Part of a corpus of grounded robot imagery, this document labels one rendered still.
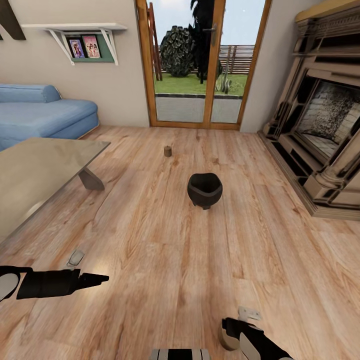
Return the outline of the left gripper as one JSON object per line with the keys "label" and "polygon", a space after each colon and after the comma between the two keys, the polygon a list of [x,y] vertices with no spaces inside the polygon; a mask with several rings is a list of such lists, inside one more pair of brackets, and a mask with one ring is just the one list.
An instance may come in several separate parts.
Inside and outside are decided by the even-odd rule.
{"label": "left gripper", "polygon": [[75,290],[101,285],[109,276],[83,273],[80,269],[53,270],[45,272],[37,298],[72,295]]}

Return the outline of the cauldron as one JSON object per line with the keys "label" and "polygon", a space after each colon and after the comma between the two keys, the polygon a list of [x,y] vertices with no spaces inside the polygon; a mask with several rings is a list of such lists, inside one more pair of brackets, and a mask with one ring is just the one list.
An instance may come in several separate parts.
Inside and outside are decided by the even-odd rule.
{"label": "cauldron", "polygon": [[209,210],[223,194],[223,184],[220,178],[210,173],[195,173],[189,179],[187,194],[196,206]]}

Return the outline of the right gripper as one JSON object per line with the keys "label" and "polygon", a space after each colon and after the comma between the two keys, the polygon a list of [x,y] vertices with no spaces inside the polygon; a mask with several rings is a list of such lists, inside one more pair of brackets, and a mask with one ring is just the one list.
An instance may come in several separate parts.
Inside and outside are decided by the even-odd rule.
{"label": "right gripper", "polygon": [[245,321],[236,320],[230,317],[222,319],[222,327],[226,329],[226,334],[230,337],[237,338],[238,340],[240,340],[239,329],[245,324]]}

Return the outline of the pillar candle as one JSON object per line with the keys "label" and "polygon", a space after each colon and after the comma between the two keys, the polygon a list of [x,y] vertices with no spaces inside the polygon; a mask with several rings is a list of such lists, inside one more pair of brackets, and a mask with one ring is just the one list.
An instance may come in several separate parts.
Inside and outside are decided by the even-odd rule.
{"label": "pillar candle", "polygon": [[235,351],[241,348],[240,341],[236,337],[227,335],[226,329],[222,327],[222,323],[218,327],[217,336],[224,349],[228,351]]}
{"label": "pillar candle", "polygon": [[166,157],[171,157],[172,156],[172,147],[171,146],[165,146],[164,147],[164,155]]}

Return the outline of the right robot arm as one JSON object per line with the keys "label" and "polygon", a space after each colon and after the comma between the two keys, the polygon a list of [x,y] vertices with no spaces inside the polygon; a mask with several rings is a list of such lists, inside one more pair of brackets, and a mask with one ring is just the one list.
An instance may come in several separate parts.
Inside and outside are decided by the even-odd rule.
{"label": "right robot arm", "polygon": [[262,329],[247,324],[248,319],[263,319],[259,311],[240,306],[238,314],[238,320],[230,317],[222,319],[222,327],[226,329],[228,336],[239,340],[241,351],[248,360],[294,360],[285,350],[264,336]]}

